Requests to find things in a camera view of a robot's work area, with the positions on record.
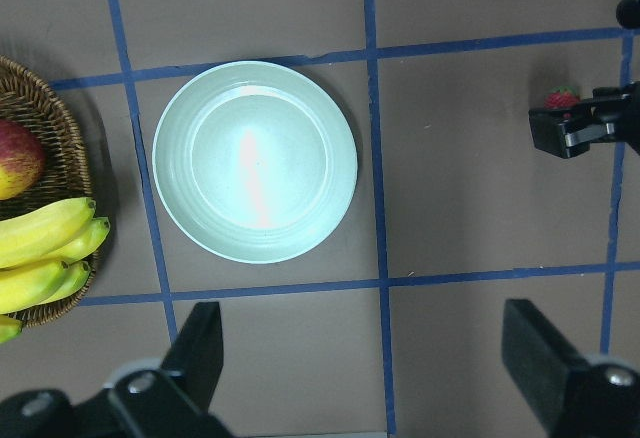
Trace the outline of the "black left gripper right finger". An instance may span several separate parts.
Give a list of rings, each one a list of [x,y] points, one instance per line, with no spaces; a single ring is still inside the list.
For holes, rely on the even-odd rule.
[[[566,431],[569,407],[590,364],[528,299],[508,299],[502,317],[502,362],[549,437]]]

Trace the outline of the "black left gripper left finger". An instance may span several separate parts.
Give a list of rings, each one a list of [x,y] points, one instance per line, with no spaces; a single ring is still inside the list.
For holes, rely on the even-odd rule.
[[[218,302],[198,302],[162,360],[160,369],[198,409],[207,411],[223,366],[220,305]]]

